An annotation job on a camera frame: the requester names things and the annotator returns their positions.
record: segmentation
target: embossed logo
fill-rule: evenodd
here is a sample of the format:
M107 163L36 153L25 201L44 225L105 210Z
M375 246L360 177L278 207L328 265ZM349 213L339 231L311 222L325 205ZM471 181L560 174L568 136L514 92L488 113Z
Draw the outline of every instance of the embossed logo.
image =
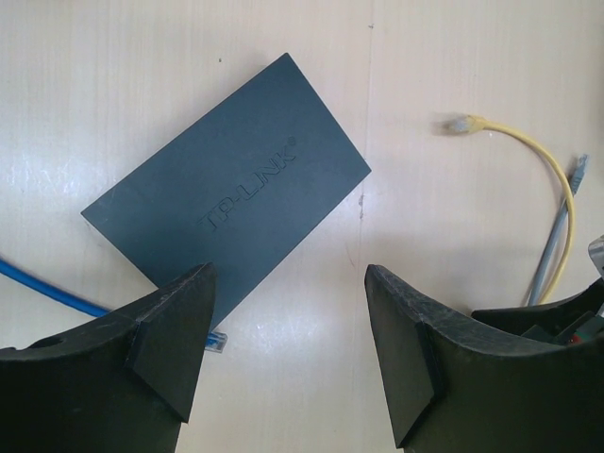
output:
M220 203L208 211L197 224L215 231L222 223L228 220L229 213L235 209L237 203L244 203L261 193L266 184L273 177L287 168L289 162L295 160L292 148L295 147L295 137L287 139L287 144L278 153L275 153L268 161L268 165L257 168L245 182L238 185L231 196L226 196Z

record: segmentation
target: dark rectangular box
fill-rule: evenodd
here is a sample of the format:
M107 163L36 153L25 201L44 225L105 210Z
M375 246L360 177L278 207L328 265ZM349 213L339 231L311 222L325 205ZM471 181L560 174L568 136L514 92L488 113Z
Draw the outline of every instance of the dark rectangular box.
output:
M369 172L285 54L82 214L158 286L212 261L214 328Z

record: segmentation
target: light wood surface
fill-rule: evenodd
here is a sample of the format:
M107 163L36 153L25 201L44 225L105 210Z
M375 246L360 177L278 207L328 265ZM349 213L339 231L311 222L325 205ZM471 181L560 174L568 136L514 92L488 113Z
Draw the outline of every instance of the light wood surface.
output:
M471 112L592 165L556 298L604 233L599 0L2 0L0 254L109 307L151 285L79 212L290 52L373 173L236 309L178 453L392 452L368 263L460 310L518 306L560 188L522 144L440 137ZM87 316L0 277L0 347Z

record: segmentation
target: blue cable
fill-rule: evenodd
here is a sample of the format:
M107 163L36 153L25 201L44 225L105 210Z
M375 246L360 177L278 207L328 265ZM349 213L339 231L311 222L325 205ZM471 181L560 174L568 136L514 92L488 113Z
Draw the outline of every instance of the blue cable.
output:
M569 184L573 195L575 195L579 190L579 185L583 180L583 177L585 176L587 162L589 162L589 156L587 154L583 154L577 162L577 168L575 169L575 172L570 177ZM564 221L566 220L567 215L568 209L566 207L566 202L562 201L562 205L560 206L560 209L558 210L558 215L556 216L556 222L554 223L554 227L551 229L551 233L549 234L549 238L547 239L547 245L545 246L544 254L541 257L541 261L539 261L539 267L537 268L535 279L533 279L532 288L530 290L530 297L528 298L527 303L529 307L537 305L537 301L539 300L542 286L544 284L545 271L547 271L547 266L551 261L552 255L554 254L554 248L556 247L558 239L560 238L560 235L562 233L562 225L564 225Z
M79 310L83 313L89 314L90 316L99 317L107 314L109 311L102 307L98 307L93 303L84 300L76 295L69 294L55 286L49 285L41 281L38 278L27 274L26 272L17 269L12 264L0 259L0 274L4 274L8 278L12 278L15 281L25 285L27 288L31 288L40 294L47 295L51 299L55 299L67 307Z

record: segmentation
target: cable plug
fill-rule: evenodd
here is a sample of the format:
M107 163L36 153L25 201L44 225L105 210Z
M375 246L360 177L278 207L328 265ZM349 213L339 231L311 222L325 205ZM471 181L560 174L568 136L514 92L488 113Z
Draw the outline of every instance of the cable plug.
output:
M443 125L443 130L451 135L474 134L480 132L487 126L487 120L481 116L466 115L447 121Z

